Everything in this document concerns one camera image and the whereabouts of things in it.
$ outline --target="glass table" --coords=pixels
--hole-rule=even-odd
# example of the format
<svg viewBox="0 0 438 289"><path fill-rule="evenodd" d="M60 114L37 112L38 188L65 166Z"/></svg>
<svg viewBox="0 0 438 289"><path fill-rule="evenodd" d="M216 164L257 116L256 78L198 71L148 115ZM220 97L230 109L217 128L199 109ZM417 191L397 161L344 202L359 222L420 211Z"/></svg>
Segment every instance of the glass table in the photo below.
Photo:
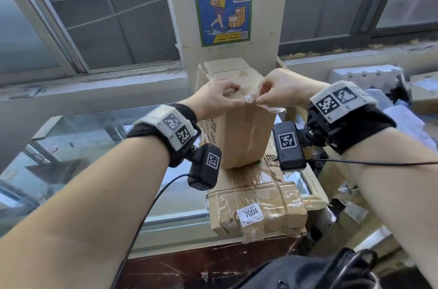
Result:
<svg viewBox="0 0 438 289"><path fill-rule="evenodd" d="M133 122L154 108L50 118L0 174L0 237L123 141ZM184 160L169 168L162 186L188 173L190 165ZM285 177L302 186L302 194L308 193L298 182L300 173ZM241 237L223 239L211 230L206 193L189 187L185 178L173 183L151 210L131 257L240 242Z"/></svg>

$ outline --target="qr code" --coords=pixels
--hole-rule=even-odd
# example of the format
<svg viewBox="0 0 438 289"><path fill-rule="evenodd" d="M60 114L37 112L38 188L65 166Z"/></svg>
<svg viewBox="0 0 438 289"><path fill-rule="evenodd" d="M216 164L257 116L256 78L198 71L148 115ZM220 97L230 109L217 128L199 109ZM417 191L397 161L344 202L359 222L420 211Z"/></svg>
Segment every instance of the qr code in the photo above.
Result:
<svg viewBox="0 0 438 289"><path fill-rule="evenodd" d="M347 103L348 101L357 98L357 95L353 93L348 87L344 87L338 91L333 92L333 95L341 102Z"/></svg>
<svg viewBox="0 0 438 289"><path fill-rule="evenodd" d="M175 131L181 125L181 122L175 117L175 115L170 114L163 119L165 125Z"/></svg>
<svg viewBox="0 0 438 289"><path fill-rule="evenodd" d="M316 106L322 111L323 114L328 114L338 108L340 105L331 95L328 95L321 101L318 101L316 103Z"/></svg>
<svg viewBox="0 0 438 289"><path fill-rule="evenodd" d="M278 140L280 142L280 148L283 150L285 148L293 148L297 146L295 142L295 134L293 132L288 132L287 134L279 134Z"/></svg>
<svg viewBox="0 0 438 289"><path fill-rule="evenodd" d="M176 135L182 145L184 145L191 137L185 125L177 131Z"/></svg>
<svg viewBox="0 0 438 289"><path fill-rule="evenodd" d="M213 169L217 169L219 166L219 157L209 152L207 156L207 165L209 165Z"/></svg>

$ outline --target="brown cardboard box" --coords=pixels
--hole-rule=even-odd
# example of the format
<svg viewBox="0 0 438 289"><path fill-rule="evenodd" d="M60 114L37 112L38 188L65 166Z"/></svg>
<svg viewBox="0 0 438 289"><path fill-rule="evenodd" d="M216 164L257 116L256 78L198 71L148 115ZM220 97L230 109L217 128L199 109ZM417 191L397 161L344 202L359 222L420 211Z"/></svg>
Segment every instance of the brown cardboard box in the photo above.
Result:
<svg viewBox="0 0 438 289"><path fill-rule="evenodd" d="M420 82L426 78L438 81L438 71L430 74L416 75L410 78L412 109L415 114L419 115L438 114L438 90L428 91L423 87L415 85L416 82Z"/></svg>
<svg viewBox="0 0 438 289"><path fill-rule="evenodd" d="M243 14L230 15L228 17L228 25L231 28L238 28L243 23L244 23L244 15Z"/></svg>
<svg viewBox="0 0 438 289"><path fill-rule="evenodd" d="M207 195L211 228L219 236L243 233L243 242L270 233L297 236L305 232L307 211L296 185L284 182L278 167L265 159L240 168L220 169L218 183ZM239 209L258 203L263 219L245 227Z"/></svg>
<svg viewBox="0 0 438 289"><path fill-rule="evenodd" d="M237 7L237 8L234 10L234 13L235 13L236 15L242 14L242 24L243 24L243 23L245 22L245 6Z"/></svg>
<svg viewBox="0 0 438 289"><path fill-rule="evenodd" d="M242 58L220 59L199 66L196 89L215 77L229 78L241 85L229 98L244 98L258 91L263 77ZM222 151L221 167L234 168L260 160L274 126L275 114L247 103L216 119L200 122L205 139Z"/></svg>

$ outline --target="label with number 7004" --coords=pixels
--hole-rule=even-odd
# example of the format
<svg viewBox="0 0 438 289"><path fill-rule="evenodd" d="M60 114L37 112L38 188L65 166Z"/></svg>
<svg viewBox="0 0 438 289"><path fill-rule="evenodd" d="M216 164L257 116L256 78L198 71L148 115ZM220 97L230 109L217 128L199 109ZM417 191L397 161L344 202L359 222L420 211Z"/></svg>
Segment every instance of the label with number 7004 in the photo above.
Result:
<svg viewBox="0 0 438 289"><path fill-rule="evenodd" d="M237 210L237 214L239 216L242 227L246 227L251 223L263 220L263 214L261 213L260 205L258 203L253 203L249 206Z"/></svg>

